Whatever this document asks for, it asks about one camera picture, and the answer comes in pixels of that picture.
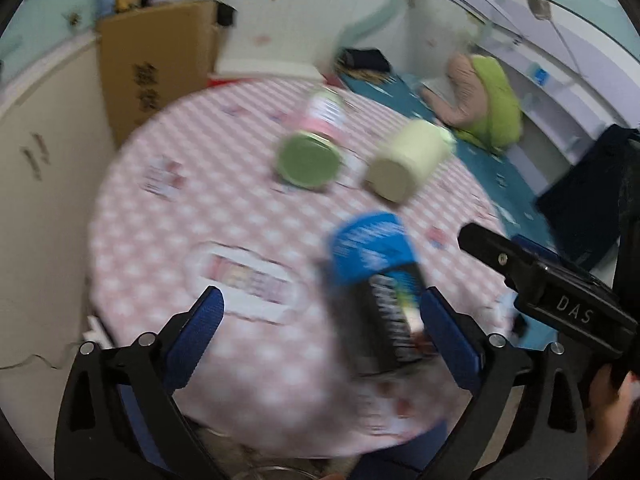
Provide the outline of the person's right hand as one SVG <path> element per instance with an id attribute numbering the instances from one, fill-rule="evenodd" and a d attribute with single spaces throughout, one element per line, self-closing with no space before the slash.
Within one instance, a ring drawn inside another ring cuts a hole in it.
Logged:
<path id="1" fill-rule="evenodd" d="M 611 374 L 602 367 L 589 389 L 588 478 L 638 479 L 639 377 L 629 372 L 614 387 Z"/>

